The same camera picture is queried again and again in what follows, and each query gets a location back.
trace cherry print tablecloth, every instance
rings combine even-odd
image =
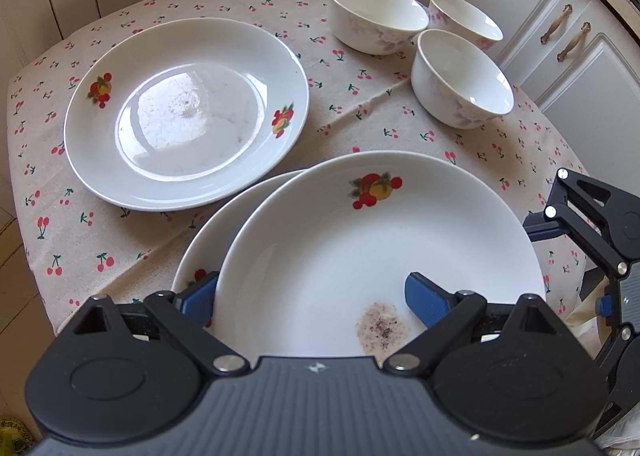
[[[299,142],[274,173],[363,150],[412,150],[475,174],[523,220],[528,211],[542,209],[560,166],[582,169],[558,132],[517,87],[516,106],[507,117],[473,131],[444,126],[412,93],[408,77],[414,46],[385,57],[353,51],[330,33],[325,3],[142,1],[78,30],[10,82],[8,141],[18,220],[56,330],[95,293],[131,302],[170,287],[194,234],[222,204],[175,213],[118,208],[87,191],[66,160],[63,120],[80,78],[109,48],[162,22],[203,16],[251,22],[298,55],[308,75],[310,114]],[[117,86],[117,76],[110,82]],[[96,105],[88,110],[100,109]],[[535,248],[547,301],[565,314],[577,299],[584,255],[566,238],[537,243]]]

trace silver screw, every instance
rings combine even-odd
[[[420,359],[411,353],[398,353],[392,355],[389,365],[398,371],[411,371],[420,365]]]
[[[244,366],[244,359],[238,355],[222,355],[213,361],[213,367],[224,373],[234,372]]]

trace gold cabinet handle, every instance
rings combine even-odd
[[[558,62],[563,62],[564,59],[566,59],[566,55],[575,48],[575,46],[582,40],[584,39],[584,37],[591,31],[591,23],[590,22],[586,22],[582,28],[580,29],[580,32],[577,33],[577,35],[574,36],[573,39],[571,39],[571,41],[569,41],[569,44],[566,45],[566,48],[564,50],[562,50],[559,54],[558,54]]]
[[[545,35],[540,37],[540,44],[546,44],[546,42],[549,40],[549,37],[551,37],[551,34],[558,29],[558,27],[561,25],[561,23],[567,17],[569,17],[569,14],[572,13],[573,10],[574,10],[574,8],[570,4],[566,4],[564,6],[564,9],[560,13],[560,15],[558,17],[556,17],[556,20],[551,23],[551,26],[546,31]]]

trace floor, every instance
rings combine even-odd
[[[18,221],[0,210],[0,417],[22,420],[36,438],[40,433],[24,403],[24,383],[53,337]]]

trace dirty plate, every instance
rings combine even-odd
[[[308,85],[279,39],[230,19],[152,27],[84,76],[65,147],[84,185],[129,209],[219,200],[270,171],[300,136]]]
[[[251,215],[222,266],[213,332],[252,364],[382,360],[424,330],[404,302],[410,272],[492,302],[545,295],[529,238],[487,185],[429,156],[365,152],[308,169]]]
[[[301,172],[286,172],[257,183],[210,217],[182,256],[171,286],[172,292],[180,293],[209,272],[220,270],[231,243],[249,216],[277,188]]]

